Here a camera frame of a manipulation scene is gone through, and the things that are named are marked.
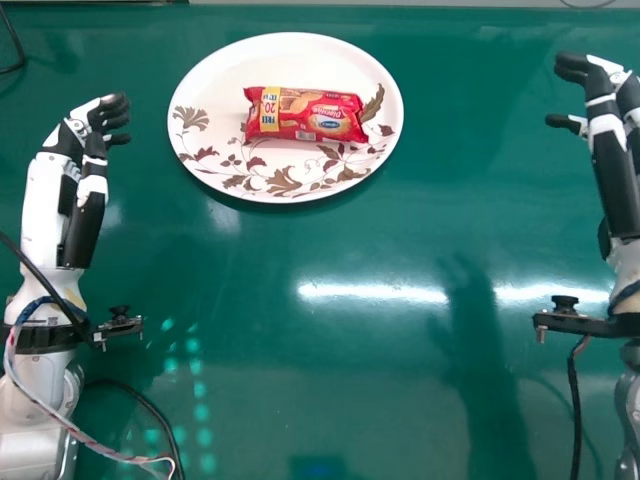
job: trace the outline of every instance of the table surface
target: table surface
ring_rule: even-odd
[[[613,274],[599,257],[587,149],[544,126],[550,111],[583,112],[552,59],[567,49],[638,65],[640,12],[8,11],[29,64],[0,77],[0,225],[18,238],[27,164],[61,114],[126,91],[134,141],[112,153],[81,287],[95,321],[128,303],[146,333],[81,353],[90,378],[126,381],[158,404],[189,479],[568,477],[576,338],[537,345],[531,315],[554,293],[602,315]],[[176,85],[224,45],[292,30],[341,38],[386,66],[405,100],[397,149],[358,188],[314,204],[262,206],[200,186],[166,135]],[[8,253],[0,262],[10,294],[18,266]],[[582,480],[612,478],[621,449],[619,345],[594,341],[578,364]],[[166,448],[118,392],[87,391],[76,419],[117,448]],[[83,450],[77,478],[148,476]]]

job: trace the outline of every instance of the screw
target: screw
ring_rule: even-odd
[[[544,343],[544,336],[547,333],[547,330],[549,330],[549,327],[546,325],[538,325],[536,327],[536,341],[538,343]]]

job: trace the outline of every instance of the plate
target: plate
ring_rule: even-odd
[[[248,142],[250,86],[356,93],[369,143]],[[296,203],[369,177],[396,146],[403,119],[400,90],[375,58],[332,37],[287,32],[241,40],[198,63],[173,94],[167,125],[178,158],[205,184],[254,202]]]

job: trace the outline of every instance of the knob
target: knob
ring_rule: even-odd
[[[115,307],[111,307],[109,311],[113,314],[114,317],[118,317],[120,315],[126,315],[129,312],[129,305],[116,305]]]
[[[553,309],[556,313],[577,313],[575,305],[580,303],[577,297],[569,295],[554,295],[551,297],[551,301],[556,304]]]
[[[111,307],[109,311],[113,314],[113,317],[111,317],[111,323],[113,325],[122,325],[123,323],[127,323],[127,320],[129,320],[129,317],[127,316],[129,305],[117,305],[115,307]]]

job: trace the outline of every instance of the black cable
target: black cable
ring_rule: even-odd
[[[78,318],[74,315],[74,313],[71,311],[69,306],[64,302],[64,300],[60,297],[60,295],[58,295],[58,292],[56,292],[55,288],[53,288],[53,285],[51,285],[49,280],[47,280],[47,278],[42,274],[42,272],[38,269],[38,267],[36,267],[31,262],[31,260],[29,260],[29,258],[24,254],[24,252],[20,250],[20,248],[15,243],[13,243],[13,241],[2,231],[0,231],[0,241],[2,241],[2,243],[4,243],[9,248],[9,250],[11,250],[13,254],[16,257],[18,257],[18,259],[24,264],[25,267],[27,267],[27,269],[31,272],[31,274],[40,282],[40,284],[49,293],[49,295],[51,295],[55,304],[62,310],[62,313],[64,313],[67,316],[67,318],[69,318],[69,320],[71,321],[71,324],[73,325],[75,330],[78,332],[78,334],[83,337],[84,341],[87,342],[89,345],[93,345],[93,342],[91,341],[91,338],[87,333],[87,330],[84,329],[84,327],[82,326],[82,321],[78,320]],[[4,371],[2,370],[1,366],[0,366],[0,372],[1,372],[0,374],[0,377],[1,377],[2,375],[4,375]],[[184,480],[185,478],[184,469],[182,467],[182,462],[180,460],[180,452],[178,450],[178,444],[173,435],[173,430],[171,429],[171,425],[169,425],[169,422],[167,421],[165,416],[162,414],[162,412],[160,412],[160,410],[158,410],[158,408],[153,403],[151,403],[151,401],[148,398],[146,398],[140,392],[135,390],[133,387],[130,387],[126,383],[118,382],[117,380],[109,380],[109,379],[96,380],[94,382],[89,383],[87,385],[87,388],[98,387],[103,385],[118,387],[121,390],[125,391],[126,393],[131,395],[133,398],[135,398],[140,403],[140,405],[142,405],[158,421],[158,423],[162,427],[162,430],[164,430],[167,440],[169,441],[169,446],[171,448],[171,455],[173,456],[173,459],[176,462],[176,474],[178,476],[177,480]]]
[[[576,373],[575,358],[586,347],[591,338],[589,335],[582,337],[571,349],[567,358],[567,377],[571,390],[571,403],[573,405],[573,454],[571,456],[571,480],[578,480],[580,470],[580,454],[582,451],[582,409],[580,407],[580,392],[578,390],[578,375]]]
[[[60,308],[60,310],[62,310],[62,313],[66,315],[66,317],[71,322],[71,325],[73,325],[73,328],[78,333],[78,335],[80,335],[82,340],[84,340],[87,344],[94,346],[93,341],[89,336],[88,329],[83,326],[82,320],[78,319],[78,317],[75,316],[75,314],[71,311],[65,301],[60,297],[60,295],[58,295],[56,289],[53,288],[53,285],[51,285],[49,280],[47,280],[47,277],[42,274],[38,267],[36,267],[24,254],[24,252],[20,250],[20,248],[15,243],[13,243],[13,241],[2,231],[0,231],[0,241],[7,247],[9,247],[9,250],[11,250],[13,254],[18,257],[20,262],[22,262],[24,266],[27,267],[27,270],[29,270],[31,274],[36,277],[36,280],[38,280],[38,282],[40,282],[47,293],[51,295],[55,304],[58,306],[58,308]]]
[[[560,0],[560,3],[565,7],[573,8],[574,10],[593,10],[608,7],[609,5],[616,3],[616,1],[617,0],[605,0],[602,3],[596,3],[595,5],[574,5],[573,3],[567,2],[567,0]]]
[[[13,24],[11,23],[11,20],[9,20],[9,17],[7,16],[7,12],[5,12],[1,2],[0,2],[0,15],[4,20],[4,24],[7,26],[7,30],[9,31],[9,35],[11,36],[11,40],[13,40],[13,44],[16,46],[16,51],[18,52],[18,61],[16,63],[14,63],[13,65],[9,65],[8,67],[0,68],[0,75],[2,75],[3,73],[13,72],[15,70],[22,68],[24,64],[27,62],[27,57],[25,57],[24,55],[24,49],[22,48],[22,43],[20,43],[18,34],[13,28]]]
[[[171,429],[171,425],[166,417],[162,414],[158,408],[151,403],[151,401],[145,397],[143,394],[135,390],[133,387],[127,385],[126,383],[119,382],[117,380],[110,379],[102,379],[102,380],[94,380],[87,384],[86,388],[95,388],[101,386],[111,386],[116,387],[124,392],[131,395],[136,399],[140,405],[142,405],[160,424],[162,430],[164,431],[165,437],[169,441],[169,448],[171,449],[171,456],[176,462],[176,476],[177,480],[184,480],[184,468],[182,467],[182,461],[180,460],[180,450],[178,448],[178,442],[176,442],[176,438],[173,435],[173,430]]]

